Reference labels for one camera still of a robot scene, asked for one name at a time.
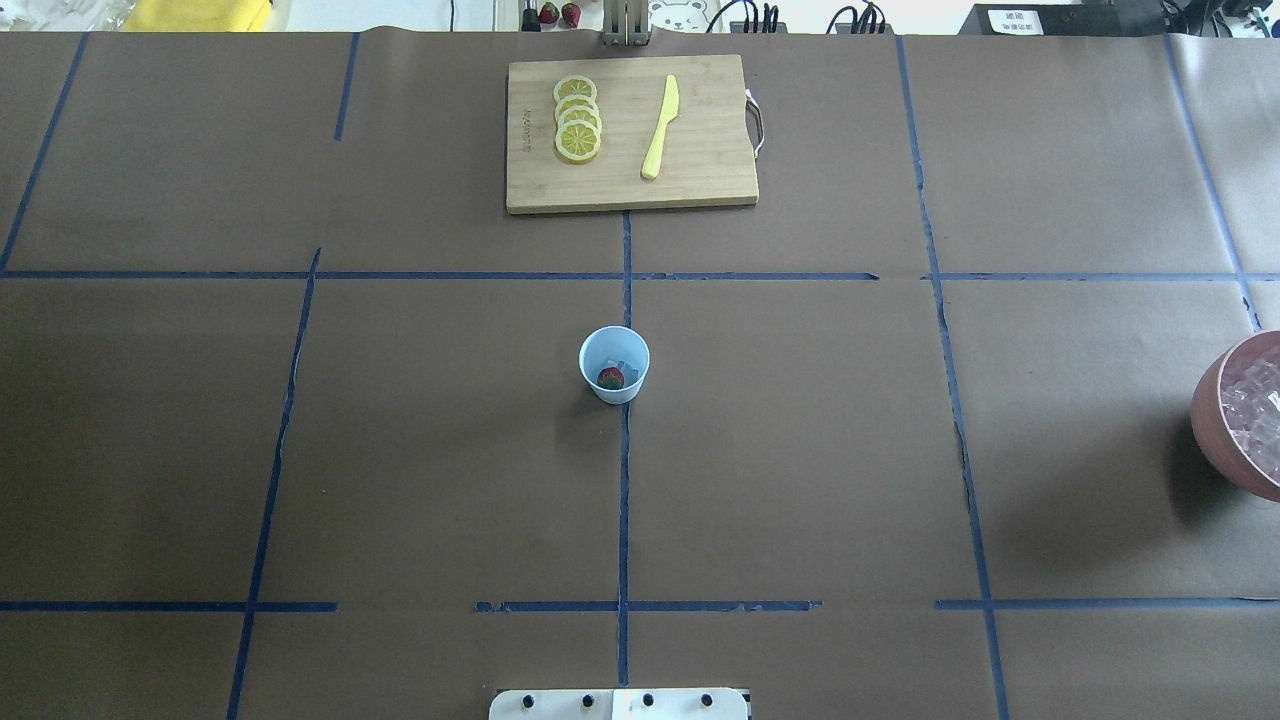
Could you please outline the clear ice cube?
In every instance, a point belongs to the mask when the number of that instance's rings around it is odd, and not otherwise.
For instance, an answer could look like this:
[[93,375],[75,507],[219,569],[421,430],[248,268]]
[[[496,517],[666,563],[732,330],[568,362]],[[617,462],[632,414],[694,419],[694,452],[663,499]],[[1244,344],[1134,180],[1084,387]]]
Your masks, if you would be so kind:
[[623,389],[639,383],[641,373],[634,364],[625,360],[611,360],[611,366],[620,366],[623,370],[627,380],[627,386]]

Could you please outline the red strawberry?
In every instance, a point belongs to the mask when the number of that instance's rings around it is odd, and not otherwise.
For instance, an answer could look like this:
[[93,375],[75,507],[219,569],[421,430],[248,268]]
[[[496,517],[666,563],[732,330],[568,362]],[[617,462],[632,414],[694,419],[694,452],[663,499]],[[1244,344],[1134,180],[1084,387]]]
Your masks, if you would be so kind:
[[626,375],[620,366],[604,366],[596,375],[596,386],[605,391],[618,391],[627,386]]

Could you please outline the light blue cup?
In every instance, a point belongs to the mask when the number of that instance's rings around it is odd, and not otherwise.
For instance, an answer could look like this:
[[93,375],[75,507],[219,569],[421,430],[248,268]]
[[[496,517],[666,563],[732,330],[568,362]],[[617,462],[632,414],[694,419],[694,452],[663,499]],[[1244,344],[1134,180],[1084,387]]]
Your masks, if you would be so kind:
[[648,342],[625,325],[590,333],[579,348],[579,370],[591,392],[609,405],[630,404],[639,395],[652,365]]

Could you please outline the pile of ice cubes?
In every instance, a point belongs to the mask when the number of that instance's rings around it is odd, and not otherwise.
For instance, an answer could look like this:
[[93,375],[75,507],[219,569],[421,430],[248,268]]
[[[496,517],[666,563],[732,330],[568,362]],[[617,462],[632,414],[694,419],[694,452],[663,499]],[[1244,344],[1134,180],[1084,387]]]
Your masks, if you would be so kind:
[[1267,477],[1279,469],[1279,350],[1235,356],[1222,373],[1222,411],[1231,437]]

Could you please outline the yellow plastic knife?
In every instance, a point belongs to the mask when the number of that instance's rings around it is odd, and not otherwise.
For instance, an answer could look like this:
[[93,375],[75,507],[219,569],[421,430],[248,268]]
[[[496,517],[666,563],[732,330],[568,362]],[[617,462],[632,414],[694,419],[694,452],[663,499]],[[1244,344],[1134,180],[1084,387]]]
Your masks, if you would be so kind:
[[664,81],[660,110],[652,135],[652,141],[643,159],[640,177],[643,181],[654,181],[659,177],[664,161],[666,138],[669,124],[678,117],[680,87],[675,74],[668,74]]

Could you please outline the wooden cutting board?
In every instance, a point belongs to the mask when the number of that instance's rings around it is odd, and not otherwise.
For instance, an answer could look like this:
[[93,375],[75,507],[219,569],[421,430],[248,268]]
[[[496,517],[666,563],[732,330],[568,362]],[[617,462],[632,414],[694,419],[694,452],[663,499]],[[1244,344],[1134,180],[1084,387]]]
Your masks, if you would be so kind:
[[[668,128],[659,177],[644,181],[640,169],[668,74],[678,79],[678,117]],[[580,165],[561,160],[553,145],[553,88],[566,76],[586,76],[599,91],[602,150]],[[506,209],[512,215],[759,200],[740,55],[515,61],[507,109]]]

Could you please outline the lemon slices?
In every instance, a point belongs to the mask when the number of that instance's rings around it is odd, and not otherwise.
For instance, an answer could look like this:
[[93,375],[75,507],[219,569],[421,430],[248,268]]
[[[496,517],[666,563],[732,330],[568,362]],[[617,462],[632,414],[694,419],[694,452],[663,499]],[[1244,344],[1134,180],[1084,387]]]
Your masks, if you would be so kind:
[[599,91],[586,76],[562,77],[553,88],[556,132],[553,145],[561,160],[580,165],[594,160],[603,145]]

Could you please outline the pink bowl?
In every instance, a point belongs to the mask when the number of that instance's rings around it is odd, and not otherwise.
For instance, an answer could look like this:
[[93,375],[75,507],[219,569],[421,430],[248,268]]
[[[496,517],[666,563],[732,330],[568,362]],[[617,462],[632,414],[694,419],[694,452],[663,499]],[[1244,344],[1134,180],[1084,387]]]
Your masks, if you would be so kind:
[[1196,441],[1234,486],[1272,502],[1277,484],[1276,331],[1224,352],[1202,375],[1190,406]]

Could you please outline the yellow cloth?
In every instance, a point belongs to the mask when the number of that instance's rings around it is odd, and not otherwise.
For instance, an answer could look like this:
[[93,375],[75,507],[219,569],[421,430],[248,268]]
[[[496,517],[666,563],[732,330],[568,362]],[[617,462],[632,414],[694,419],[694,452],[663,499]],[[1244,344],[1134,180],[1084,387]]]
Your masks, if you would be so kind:
[[260,32],[274,1],[137,1],[123,32]]

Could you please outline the clear plastic bags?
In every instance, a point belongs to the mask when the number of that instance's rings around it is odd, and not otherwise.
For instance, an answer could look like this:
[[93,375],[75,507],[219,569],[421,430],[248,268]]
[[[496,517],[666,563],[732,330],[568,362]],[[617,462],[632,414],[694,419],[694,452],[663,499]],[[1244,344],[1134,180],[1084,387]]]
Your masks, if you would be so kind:
[[31,1],[32,29],[83,32],[122,29],[137,1]]

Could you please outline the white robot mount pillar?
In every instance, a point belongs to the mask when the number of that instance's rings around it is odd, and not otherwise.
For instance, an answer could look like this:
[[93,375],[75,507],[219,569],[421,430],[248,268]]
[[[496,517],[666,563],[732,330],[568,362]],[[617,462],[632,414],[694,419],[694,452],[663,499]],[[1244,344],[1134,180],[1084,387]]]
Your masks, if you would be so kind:
[[508,689],[489,719],[751,719],[746,691],[728,687]]

